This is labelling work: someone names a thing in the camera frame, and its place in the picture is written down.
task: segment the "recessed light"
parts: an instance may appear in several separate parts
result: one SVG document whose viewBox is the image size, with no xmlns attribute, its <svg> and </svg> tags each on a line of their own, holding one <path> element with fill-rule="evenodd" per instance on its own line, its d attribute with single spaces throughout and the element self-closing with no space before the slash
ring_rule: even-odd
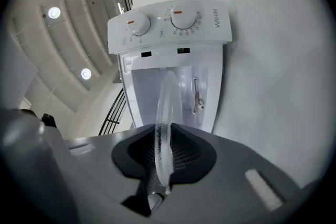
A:
<svg viewBox="0 0 336 224">
<path fill-rule="evenodd" d="M 53 7 L 48 11 L 48 15 L 51 19 L 57 19 L 61 14 L 61 10 L 58 7 Z"/>
<path fill-rule="evenodd" d="M 120 14 L 123 14 L 124 13 L 124 9 L 121 7 L 121 5 L 120 5 L 119 2 L 118 2 L 118 7 L 119 7 Z"/>
<path fill-rule="evenodd" d="M 91 78 L 91 71 L 88 68 L 84 68 L 81 72 L 82 78 L 89 79 Z"/>
</svg>

